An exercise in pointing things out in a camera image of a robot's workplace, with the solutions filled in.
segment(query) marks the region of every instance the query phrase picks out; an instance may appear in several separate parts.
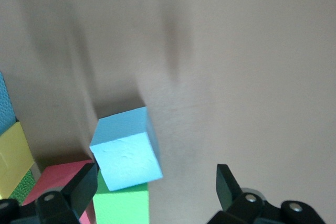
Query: textured blue block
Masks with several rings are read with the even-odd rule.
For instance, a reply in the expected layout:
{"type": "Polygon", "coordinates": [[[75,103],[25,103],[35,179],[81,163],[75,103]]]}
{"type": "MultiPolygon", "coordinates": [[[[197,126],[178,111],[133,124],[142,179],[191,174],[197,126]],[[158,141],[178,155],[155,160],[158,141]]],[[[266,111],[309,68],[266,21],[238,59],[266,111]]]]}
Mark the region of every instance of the textured blue block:
{"type": "Polygon", "coordinates": [[[0,73],[0,135],[7,131],[15,122],[14,110],[7,93],[4,78],[0,73]]]}
{"type": "Polygon", "coordinates": [[[110,191],[162,178],[147,108],[101,118],[90,145],[110,191]]]}

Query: foam block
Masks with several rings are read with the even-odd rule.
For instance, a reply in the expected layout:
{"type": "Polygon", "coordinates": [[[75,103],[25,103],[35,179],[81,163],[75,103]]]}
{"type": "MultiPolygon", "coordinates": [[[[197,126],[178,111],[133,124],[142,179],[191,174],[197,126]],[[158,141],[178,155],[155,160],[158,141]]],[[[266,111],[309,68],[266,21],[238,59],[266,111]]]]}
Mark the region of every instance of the foam block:
{"type": "Polygon", "coordinates": [[[0,136],[0,199],[8,198],[34,160],[19,122],[0,136]]]}
{"type": "Polygon", "coordinates": [[[98,190],[93,197],[97,224],[149,224],[147,183],[110,191],[98,173],[98,190]]]}
{"type": "Polygon", "coordinates": [[[34,180],[34,177],[29,170],[23,177],[21,182],[18,184],[18,186],[15,188],[14,192],[9,196],[9,198],[16,199],[21,205],[34,187],[35,183],[36,182],[34,180]]]}
{"type": "Polygon", "coordinates": [[[90,145],[110,191],[162,178],[146,107],[101,118],[90,145]]]}
{"type": "MultiPolygon", "coordinates": [[[[92,163],[92,160],[47,167],[41,174],[40,179],[37,181],[36,185],[27,196],[23,205],[31,203],[48,189],[64,187],[87,163],[92,163]]],[[[87,212],[88,209],[80,217],[80,222],[82,224],[94,223],[94,216],[88,215],[87,212]]]]}
{"type": "Polygon", "coordinates": [[[0,135],[7,131],[15,122],[14,110],[7,93],[4,78],[0,73],[0,135]]]}

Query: gray surface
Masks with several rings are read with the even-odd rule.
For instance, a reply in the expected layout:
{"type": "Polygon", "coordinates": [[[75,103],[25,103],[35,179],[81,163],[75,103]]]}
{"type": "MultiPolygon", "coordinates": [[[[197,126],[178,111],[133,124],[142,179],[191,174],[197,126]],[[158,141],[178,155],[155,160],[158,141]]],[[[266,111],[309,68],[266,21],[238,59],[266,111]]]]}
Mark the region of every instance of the gray surface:
{"type": "Polygon", "coordinates": [[[336,219],[336,0],[0,0],[0,70],[40,165],[148,106],[151,223],[205,223],[217,163],[336,219]]]}

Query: metal screw head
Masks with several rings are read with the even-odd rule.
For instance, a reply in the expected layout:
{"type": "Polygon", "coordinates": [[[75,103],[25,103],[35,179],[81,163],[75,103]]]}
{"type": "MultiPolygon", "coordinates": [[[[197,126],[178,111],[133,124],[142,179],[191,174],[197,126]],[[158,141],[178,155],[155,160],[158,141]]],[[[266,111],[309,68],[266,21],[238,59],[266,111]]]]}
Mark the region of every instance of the metal screw head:
{"type": "Polygon", "coordinates": [[[0,204],[0,210],[8,207],[9,203],[8,202],[3,202],[0,204]]]}
{"type": "Polygon", "coordinates": [[[292,209],[295,212],[301,212],[302,211],[302,207],[299,204],[294,203],[294,202],[290,203],[289,207],[290,207],[290,209],[292,209]]]}
{"type": "Polygon", "coordinates": [[[257,201],[257,198],[256,198],[254,195],[252,195],[252,194],[247,194],[247,195],[245,196],[245,198],[246,198],[248,201],[250,201],[250,202],[256,202],[256,201],[257,201]]]}
{"type": "Polygon", "coordinates": [[[48,194],[46,197],[44,197],[44,200],[45,201],[49,201],[49,200],[51,200],[51,199],[53,199],[54,198],[54,195],[53,194],[48,194]]]}

